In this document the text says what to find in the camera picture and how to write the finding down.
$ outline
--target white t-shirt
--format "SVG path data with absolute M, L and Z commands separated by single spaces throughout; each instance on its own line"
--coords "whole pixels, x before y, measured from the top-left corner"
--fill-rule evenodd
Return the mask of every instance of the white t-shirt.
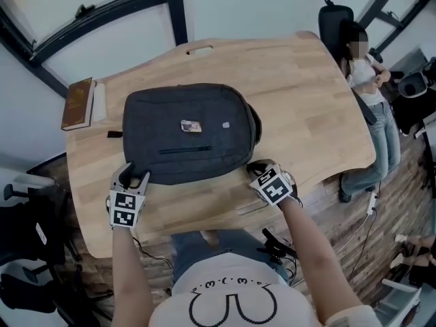
M 351 68 L 351 73 L 347 77 L 348 85 L 352 88 L 365 82 L 372 81 L 375 77 L 373 64 L 374 57 L 370 54 L 367 54 L 364 59 L 350 61 L 349 66 Z M 375 94 L 363 93 L 360 97 L 368 106 L 374 106 L 386 101 L 379 89 L 376 90 Z
M 267 264 L 234 253 L 202 260 L 176 282 L 153 312 L 150 327 L 320 327 L 307 299 Z M 372 308 L 354 307 L 331 327 L 381 327 Z

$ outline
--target dark gray backpack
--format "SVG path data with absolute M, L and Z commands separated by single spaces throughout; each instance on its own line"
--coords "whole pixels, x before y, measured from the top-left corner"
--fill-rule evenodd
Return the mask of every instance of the dark gray backpack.
M 123 145 L 134 174 L 174 185 L 213 178 L 246 164 L 262 124 L 243 96 L 224 84 L 147 89 L 127 97 Z

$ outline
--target wooden table surface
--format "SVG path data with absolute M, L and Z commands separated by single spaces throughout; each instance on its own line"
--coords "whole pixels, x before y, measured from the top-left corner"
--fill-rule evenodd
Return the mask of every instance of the wooden table surface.
M 193 50 L 211 46 L 208 54 Z M 67 133 L 74 206 L 89 253 L 112 256 L 105 208 L 112 173 L 125 163 L 121 130 L 126 97 L 153 87 L 222 83 L 242 93 L 263 124 L 253 161 L 274 159 L 296 179 L 300 196 L 325 178 L 375 161 L 367 125 L 341 71 L 316 35 L 281 40 L 201 40 L 176 47 L 126 72 L 98 80 L 106 85 L 108 117 Z M 150 184 L 133 233 L 140 241 L 193 230 L 253 226 L 279 217 L 266 207 L 240 216 L 257 202 L 244 168 L 182 185 Z

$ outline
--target book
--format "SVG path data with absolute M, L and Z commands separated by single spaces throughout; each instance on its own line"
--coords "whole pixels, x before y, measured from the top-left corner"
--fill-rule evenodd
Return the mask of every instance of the book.
M 91 125 L 95 81 L 92 78 L 75 82 L 68 87 L 63 109 L 61 129 L 70 131 Z

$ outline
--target shoe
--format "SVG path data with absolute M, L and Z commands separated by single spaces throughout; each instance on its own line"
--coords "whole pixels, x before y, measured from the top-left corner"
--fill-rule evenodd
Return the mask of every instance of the shoe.
M 391 261 L 389 267 L 391 269 L 403 263 L 404 255 L 402 253 L 398 254 L 393 261 Z
M 342 189 L 342 177 L 343 177 L 343 174 L 341 174 L 339 176 L 339 201 L 342 202 L 343 204 L 347 204 L 348 202 L 350 202 L 352 200 L 352 196 L 347 195 L 344 192 L 344 190 Z
M 394 242 L 405 243 L 407 241 L 407 235 L 397 234 L 395 235 Z

